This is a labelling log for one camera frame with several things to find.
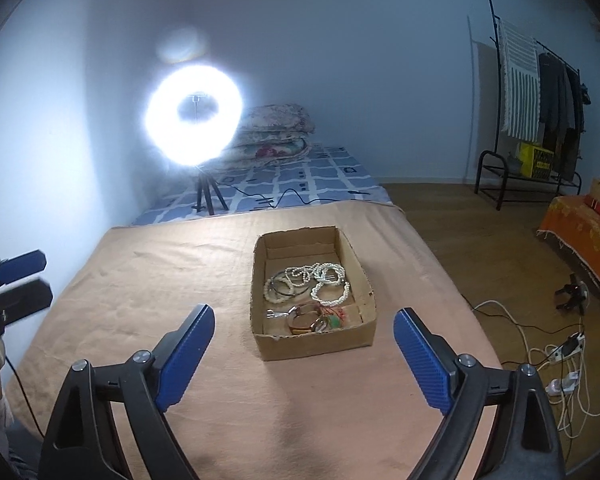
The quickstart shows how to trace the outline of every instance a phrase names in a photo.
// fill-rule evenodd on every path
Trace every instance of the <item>tripod stand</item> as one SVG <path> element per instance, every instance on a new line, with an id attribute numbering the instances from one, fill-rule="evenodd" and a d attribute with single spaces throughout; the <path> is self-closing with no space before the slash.
<path id="1" fill-rule="evenodd" d="M 209 216 L 213 216 L 216 214 L 216 212 L 214 211 L 213 203 L 211 201 L 211 189 L 209 188 L 209 186 L 213 187 L 214 192 L 220 199 L 220 203 L 222 204 L 224 210 L 229 211 L 229 208 L 227 207 L 226 202 L 224 201 L 224 197 L 222 196 L 221 191 L 218 189 L 218 183 L 216 182 L 216 180 L 211 175 L 198 168 L 198 200 L 196 202 L 196 212 L 199 213 L 202 210 L 202 194 L 204 193 L 206 210 L 209 211 Z"/>

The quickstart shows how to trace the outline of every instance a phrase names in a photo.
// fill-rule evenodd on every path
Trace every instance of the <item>beige bedsheet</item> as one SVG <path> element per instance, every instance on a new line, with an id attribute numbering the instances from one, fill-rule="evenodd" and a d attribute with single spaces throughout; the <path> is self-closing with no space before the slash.
<path id="1" fill-rule="evenodd" d="M 336 225 L 376 294 L 373 346 L 264 363 L 249 326 L 251 258 L 265 232 Z M 404 480 L 441 415 L 427 406 L 394 342 L 396 311 L 413 307 L 456 351 L 498 361 L 480 325 L 423 240 L 394 206 L 357 201 L 116 228 L 51 309 L 19 371 L 44 426 L 78 358 L 94 365 L 151 349 L 197 303 L 216 334 L 167 419 L 204 480 Z M 15 381 L 14 413 L 30 428 Z M 130 468 L 145 478 L 121 406 Z M 493 420 L 485 411 L 460 478 L 472 478 Z"/>

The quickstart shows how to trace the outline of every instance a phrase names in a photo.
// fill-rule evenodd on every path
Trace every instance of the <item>striped towel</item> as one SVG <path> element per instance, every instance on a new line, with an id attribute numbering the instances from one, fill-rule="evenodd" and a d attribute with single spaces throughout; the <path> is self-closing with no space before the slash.
<path id="1" fill-rule="evenodd" d="M 526 142 L 538 142 L 540 75 L 536 40 L 515 25 L 500 20 L 498 42 L 504 70 L 501 131 Z"/>

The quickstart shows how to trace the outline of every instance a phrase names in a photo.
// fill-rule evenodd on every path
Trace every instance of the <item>blue gripper pad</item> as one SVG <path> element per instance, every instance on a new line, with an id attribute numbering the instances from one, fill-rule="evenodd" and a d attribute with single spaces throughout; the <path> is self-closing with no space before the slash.
<path id="1" fill-rule="evenodd" d="M 0 262 L 0 283 L 7 284 L 17 282 L 37 272 L 42 272 L 46 267 L 45 254 L 38 251 L 31 251 L 27 254 L 21 254 L 16 258 Z"/>
<path id="2" fill-rule="evenodd" d="M 447 415 L 453 406 L 449 373 L 406 310 L 394 317 L 394 338 L 427 404 Z"/>
<path id="3" fill-rule="evenodd" d="M 195 316 L 195 320 L 180 337 L 180 341 L 162 366 L 158 394 L 155 397 L 155 405 L 162 413 L 166 412 L 169 406 L 180 402 L 206 347 L 214 336 L 216 317 L 210 306 L 198 306 L 190 316 Z"/>

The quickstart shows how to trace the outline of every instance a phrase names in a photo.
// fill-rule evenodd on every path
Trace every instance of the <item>yellow box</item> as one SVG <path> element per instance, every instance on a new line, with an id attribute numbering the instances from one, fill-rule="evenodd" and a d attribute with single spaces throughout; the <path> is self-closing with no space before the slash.
<path id="1" fill-rule="evenodd" d="M 548 180 L 551 175 L 551 164 L 554 152 L 540 148 L 528 142 L 520 142 L 518 159 L 522 162 L 520 173 L 529 178 Z"/>

